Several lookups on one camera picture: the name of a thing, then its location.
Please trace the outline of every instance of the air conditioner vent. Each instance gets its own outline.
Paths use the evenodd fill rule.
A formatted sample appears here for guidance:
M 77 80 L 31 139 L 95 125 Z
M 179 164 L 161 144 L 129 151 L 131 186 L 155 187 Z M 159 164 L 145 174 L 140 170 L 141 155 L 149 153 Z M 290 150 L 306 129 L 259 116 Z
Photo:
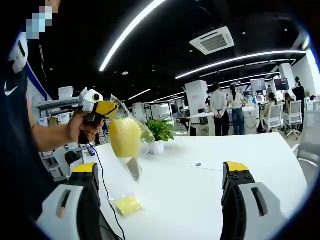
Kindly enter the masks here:
M 211 31 L 192 41 L 190 44 L 202 52 L 209 55 L 223 49 L 231 48 L 235 45 L 229 29 L 225 26 Z

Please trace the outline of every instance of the white table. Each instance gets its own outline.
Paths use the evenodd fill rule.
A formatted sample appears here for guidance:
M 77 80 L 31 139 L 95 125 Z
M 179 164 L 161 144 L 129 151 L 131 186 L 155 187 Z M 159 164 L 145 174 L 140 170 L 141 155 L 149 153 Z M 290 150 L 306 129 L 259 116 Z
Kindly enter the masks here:
M 230 115 L 232 109 L 228 108 L 227 113 Z M 253 106 L 245 106 L 242 108 L 244 114 L 244 121 L 245 121 L 245 134 L 256 134 L 257 129 L 253 126 L 253 123 L 256 123 L 256 118 L 259 117 L 258 112 Z M 199 119 L 199 118 L 208 118 L 208 127 L 209 127 L 209 136 L 216 136 L 216 129 L 215 129 L 215 121 L 214 121 L 214 113 L 213 112 L 202 112 L 196 115 L 188 117 L 188 119 Z M 191 121 L 189 124 L 189 133 L 191 129 Z
M 134 195 L 142 210 L 117 218 L 127 240 L 219 240 L 223 229 L 222 171 L 203 171 L 141 161 L 142 175 L 136 183 L 113 154 L 110 144 L 97 147 L 109 196 Z M 98 162 L 83 154 L 85 163 Z M 122 237 L 107 201 L 99 170 L 101 211 L 114 232 Z
M 256 182 L 264 183 L 281 201 L 288 218 L 304 198 L 303 171 L 279 133 L 219 137 L 175 137 L 161 155 L 139 159 L 137 184 L 114 156 L 111 145 L 97 148 L 110 197 L 133 194 L 144 208 L 128 217 L 118 215 L 128 240 L 220 239 L 223 162 L 245 164 Z M 84 162 L 97 157 L 83 156 Z M 101 211 L 121 236 L 107 202 L 99 172 Z

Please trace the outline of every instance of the nike logo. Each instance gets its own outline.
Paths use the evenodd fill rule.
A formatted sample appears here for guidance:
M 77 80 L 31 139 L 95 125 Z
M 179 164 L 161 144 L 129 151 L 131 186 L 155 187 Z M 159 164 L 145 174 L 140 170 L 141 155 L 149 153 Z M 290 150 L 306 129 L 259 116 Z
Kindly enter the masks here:
M 6 96 L 10 96 L 17 88 L 18 88 L 18 86 L 16 86 L 14 89 L 8 91 L 7 90 L 7 82 L 5 82 L 5 84 L 4 84 L 4 94 Z

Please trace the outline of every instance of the yellow sponge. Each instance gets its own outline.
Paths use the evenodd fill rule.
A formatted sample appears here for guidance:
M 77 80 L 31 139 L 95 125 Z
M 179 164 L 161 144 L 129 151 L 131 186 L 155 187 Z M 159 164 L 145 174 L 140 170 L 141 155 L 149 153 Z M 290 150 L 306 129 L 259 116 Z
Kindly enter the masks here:
M 116 201 L 115 205 L 123 216 L 127 216 L 141 209 L 140 204 L 133 196 L 126 196 Z
M 110 122 L 109 134 L 113 151 L 118 158 L 138 156 L 142 131 L 134 119 L 113 119 Z

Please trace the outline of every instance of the ceiling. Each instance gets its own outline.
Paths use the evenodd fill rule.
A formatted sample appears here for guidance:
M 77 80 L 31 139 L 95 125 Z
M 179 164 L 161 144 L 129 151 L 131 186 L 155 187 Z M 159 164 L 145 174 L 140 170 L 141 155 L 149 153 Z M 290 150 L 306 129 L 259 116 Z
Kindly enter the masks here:
M 53 15 L 52 27 L 47 27 L 39 40 L 29 41 L 29 63 L 49 95 L 57 99 L 58 88 L 66 86 L 73 86 L 75 95 L 79 95 L 88 87 L 105 97 L 113 94 L 124 101 L 151 89 L 126 102 L 131 105 L 180 93 L 186 83 L 199 79 L 209 85 L 269 73 L 278 62 L 247 65 L 203 76 L 215 71 L 303 57 L 301 54 L 260 56 L 175 79 L 223 60 L 290 50 L 302 29 L 280 6 L 270 1 L 166 0 L 133 30 L 106 69 L 100 72 L 103 60 L 118 37 L 151 2 L 91 0 L 79 4 L 79 1 L 63 0 L 59 13 Z M 204 55 L 190 45 L 191 40 L 225 26 L 230 30 L 234 47 Z

